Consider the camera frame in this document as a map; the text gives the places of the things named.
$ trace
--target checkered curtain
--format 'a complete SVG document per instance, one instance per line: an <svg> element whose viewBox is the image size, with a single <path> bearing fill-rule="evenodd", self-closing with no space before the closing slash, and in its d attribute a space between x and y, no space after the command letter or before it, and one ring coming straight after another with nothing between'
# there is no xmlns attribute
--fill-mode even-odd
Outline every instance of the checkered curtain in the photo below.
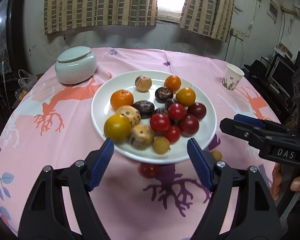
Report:
<svg viewBox="0 0 300 240"><path fill-rule="evenodd" d="M156 25L157 0L44 0L45 34L96 25Z"/></svg>
<svg viewBox="0 0 300 240"><path fill-rule="evenodd" d="M186 0L179 27L227 41L233 8L234 0Z"/></svg>

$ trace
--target tablecloth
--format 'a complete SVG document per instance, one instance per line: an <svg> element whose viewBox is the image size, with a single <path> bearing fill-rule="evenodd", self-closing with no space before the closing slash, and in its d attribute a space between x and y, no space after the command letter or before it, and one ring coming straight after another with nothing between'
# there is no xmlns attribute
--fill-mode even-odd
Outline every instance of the tablecloth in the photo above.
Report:
<svg viewBox="0 0 300 240"><path fill-rule="evenodd" d="M92 49L98 69L89 80L61 84L52 66L25 96L0 137L0 216L17 235L30 190L45 165L68 167L99 149L103 140L94 129L90 104L107 80L133 70L159 70L197 85L212 101L218 118L245 114L278 122L268 104L245 79L234 91L222 87L226 62L156 49ZM208 147L222 153L231 167L259 168L271 184L274 163L258 157L247 142L217 129ZM190 161L161 167L154 179L142 177L140 163L115 152L99 187L90 197L112 240L188 239L210 199ZM63 188L70 227L80 233L68 188ZM221 232L229 230L237 199L232 195Z"/></svg>

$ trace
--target plate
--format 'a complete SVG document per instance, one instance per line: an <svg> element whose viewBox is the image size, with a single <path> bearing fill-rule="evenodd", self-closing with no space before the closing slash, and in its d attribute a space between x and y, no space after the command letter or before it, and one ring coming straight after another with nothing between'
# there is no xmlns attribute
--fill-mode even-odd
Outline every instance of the plate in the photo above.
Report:
<svg viewBox="0 0 300 240"><path fill-rule="evenodd" d="M135 79L140 75L149 76L152 79L152 86L148 92L139 92L135 87ZM120 89L129 90L134 97L134 102L140 100L148 100L152 102L155 109L164 107L164 104L158 103L155 100L154 93L164 84L165 79L170 76L171 73L151 71L151 70L138 70L127 72L116 76L107 82L105 82L95 93L91 103L91 118L94 127L99 135L106 140L103 134L103 125L106 120L115 113L110 104L111 95ZM207 108L207 115L203 118L199 124L199 131L193 136L199 143L202 149L205 149L212 141L216 129L217 129L217 115L216 111L204 92L202 92L197 86L191 82L181 78L181 88L189 87L196 93L196 102L204 104ZM142 119L141 124L149 125L150 119ZM144 163L153 164L171 164L178 163L189 159L187 153L187 141L188 137L181 136L180 139L170 146L170 151L164 155L159 155L154 152L151 146L145 150L137 150L133 148L129 143L122 143L114 146L114 149L123 155Z"/></svg>

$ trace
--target metal bolt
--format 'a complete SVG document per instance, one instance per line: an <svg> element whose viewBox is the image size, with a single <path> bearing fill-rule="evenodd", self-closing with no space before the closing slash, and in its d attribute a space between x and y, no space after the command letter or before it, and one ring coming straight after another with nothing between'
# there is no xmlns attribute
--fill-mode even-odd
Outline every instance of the metal bolt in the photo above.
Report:
<svg viewBox="0 0 300 240"><path fill-rule="evenodd" d="M217 162L217 166L218 166L219 168L223 168L223 167L226 166L226 163L223 162L223 161L218 161L218 162Z"/></svg>
<svg viewBox="0 0 300 240"><path fill-rule="evenodd" d="M250 169L250 171L252 171L253 173L255 173L255 172L258 171L258 168L255 167L255 166L251 166L249 169Z"/></svg>
<svg viewBox="0 0 300 240"><path fill-rule="evenodd" d="M43 171L44 172L51 171L51 166L50 165L44 166Z"/></svg>
<svg viewBox="0 0 300 240"><path fill-rule="evenodd" d="M79 160L75 162L75 166L76 167L82 167L84 165L84 161L83 160Z"/></svg>

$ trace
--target white paper cup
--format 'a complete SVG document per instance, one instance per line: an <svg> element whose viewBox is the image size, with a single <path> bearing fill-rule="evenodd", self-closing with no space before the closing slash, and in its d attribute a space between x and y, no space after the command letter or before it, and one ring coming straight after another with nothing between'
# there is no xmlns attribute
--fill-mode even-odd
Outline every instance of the white paper cup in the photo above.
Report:
<svg viewBox="0 0 300 240"><path fill-rule="evenodd" d="M228 90L234 90L243 76L244 72L240 68L228 63L222 85Z"/></svg>

